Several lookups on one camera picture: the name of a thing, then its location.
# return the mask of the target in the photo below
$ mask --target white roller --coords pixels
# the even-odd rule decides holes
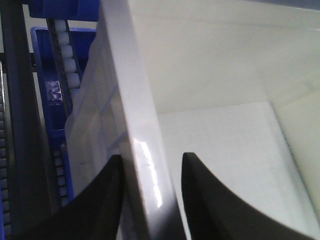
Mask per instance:
[[[67,32],[58,32],[57,36],[58,36],[58,43],[60,46],[70,44],[69,34]]]
[[[74,56],[71,45],[62,45],[60,46],[60,50],[63,58],[72,58]]]
[[[64,67],[64,72],[66,74],[70,74],[70,73],[75,73],[76,72],[76,61],[73,58],[63,58],[63,67]]]
[[[80,87],[80,78],[77,73],[67,73],[66,80],[69,89],[78,89]]]
[[[75,97],[78,94],[78,92],[79,92],[78,88],[70,89],[70,94],[71,94],[72,101],[75,100]]]
[[[55,31],[57,33],[67,31],[67,25],[65,20],[56,19],[54,20],[54,25],[55,25]]]

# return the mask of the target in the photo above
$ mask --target metal rail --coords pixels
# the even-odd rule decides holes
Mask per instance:
[[[7,183],[11,230],[17,235],[51,216],[59,198],[55,166],[43,141],[21,1],[1,0],[0,13],[13,145]]]

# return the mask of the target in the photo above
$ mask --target blue plastic tray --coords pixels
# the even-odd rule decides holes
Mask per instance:
[[[77,54],[80,70],[85,71],[89,48],[96,37],[96,30],[71,28],[71,36]],[[41,93],[42,108],[49,143],[54,151],[65,141],[67,116],[63,105],[61,89],[56,72],[49,32],[46,27],[33,27],[31,39]]]
[[[100,0],[24,0],[30,16],[41,19],[98,21]]]

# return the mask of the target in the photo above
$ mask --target white surface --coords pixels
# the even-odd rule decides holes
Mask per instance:
[[[276,108],[281,127],[320,216],[320,85]]]
[[[314,209],[267,102],[161,114],[159,122],[181,209],[182,155],[195,152],[247,203],[320,239]]]
[[[160,113],[265,101],[319,73],[318,11],[245,0],[129,2]]]

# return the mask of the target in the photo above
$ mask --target white wall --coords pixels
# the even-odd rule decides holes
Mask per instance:
[[[312,91],[275,109],[320,216],[320,91]]]
[[[165,113],[159,121],[181,209],[182,155],[195,152],[247,203],[320,239],[309,196],[267,102]]]

